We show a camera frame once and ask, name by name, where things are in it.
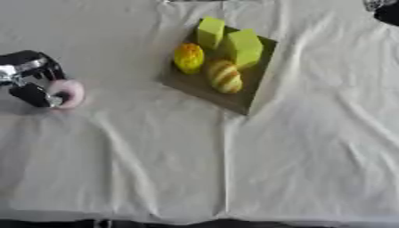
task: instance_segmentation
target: wooden tray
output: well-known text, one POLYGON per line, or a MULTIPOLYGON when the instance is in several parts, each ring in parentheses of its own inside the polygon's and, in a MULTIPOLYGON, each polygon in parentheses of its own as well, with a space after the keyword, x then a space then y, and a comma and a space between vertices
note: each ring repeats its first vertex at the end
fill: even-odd
MULTIPOLYGON (((189 36, 185 38, 184 42, 197 44, 197 27, 198 26, 196 26, 189 36)), ((226 26, 224 28, 224 35, 235 31, 238 31, 238 29, 226 26)), ((166 86, 170 86, 187 94, 205 99, 242 115, 248 115, 249 108, 254 100, 257 88, 262 81, 265 70, 272 59, 274 49, 277 45, 277 42, 274 40, 265 37, 259 37, 259 39, 264 45, 261 60, 257 65, 244 69, 240 72, 243 88, 236 94, 221 94, 217 92, 209 84, 204 70, 207 68, 207 63, 209 61, 224 57, 223 45, 219 45, 219 48, 215 51, 204 48, 206 59, 200 73, 196 75, 185 75, 174 65, 172 60, 161 80, 166 86)))

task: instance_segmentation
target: yellow fruit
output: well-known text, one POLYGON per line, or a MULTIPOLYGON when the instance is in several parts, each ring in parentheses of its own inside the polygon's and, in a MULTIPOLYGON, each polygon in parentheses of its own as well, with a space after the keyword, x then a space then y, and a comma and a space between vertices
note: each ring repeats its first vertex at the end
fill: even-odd
POLYGON ((208 79, 212 87, 224 94, 236 94, 242 89, 237 67, 230 61, 219 60, 209 65, 208 79))
POLYGON ((175 50, 175 65, 185 74, 195 74, 204 63, 204 52, 200 46, 184 43, 175 50))

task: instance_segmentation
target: table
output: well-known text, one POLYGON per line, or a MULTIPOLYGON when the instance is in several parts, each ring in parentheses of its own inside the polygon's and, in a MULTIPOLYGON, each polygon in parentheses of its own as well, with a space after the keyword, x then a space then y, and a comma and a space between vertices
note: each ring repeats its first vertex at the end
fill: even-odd
POLYGON ((399 222, 399 28, 361 1, 13 0, 0 53, 48 53, 71 111, 0 93, 0 217, 399 222), (248 117, 163 86, 204 15, 278 40, 248 117))

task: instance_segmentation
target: robotic hand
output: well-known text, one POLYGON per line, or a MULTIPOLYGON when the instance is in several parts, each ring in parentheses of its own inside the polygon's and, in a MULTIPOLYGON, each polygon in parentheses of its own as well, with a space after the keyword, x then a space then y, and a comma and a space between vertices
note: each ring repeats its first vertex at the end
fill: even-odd
POLYGON ((0 56, 0 86, 10 86, 9 93, 38 108, 71 109, 85 97, 83 86, 67 80, 61 66, 44 53, 22 51, 0 56), (25 77, 46 78, 43 87, 25 81, 25 77))
POLYGON ((399 26, 399 1, 363 0, 367 11, 374 12, 374 18, 382 22, 399 26))

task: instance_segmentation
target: green foam block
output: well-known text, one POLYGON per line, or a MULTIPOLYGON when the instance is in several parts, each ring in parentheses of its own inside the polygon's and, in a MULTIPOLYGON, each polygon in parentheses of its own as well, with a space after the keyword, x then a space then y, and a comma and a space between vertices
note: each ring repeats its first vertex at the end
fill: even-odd
POLYGON ((224 21, 205 17, 197 28, 198 44, 215 50, 223 39, 224 21))
POLYGON ((226 38, 226 51, 239 69, 257 64, 264 47, 252 29, 232 32, 226 38))

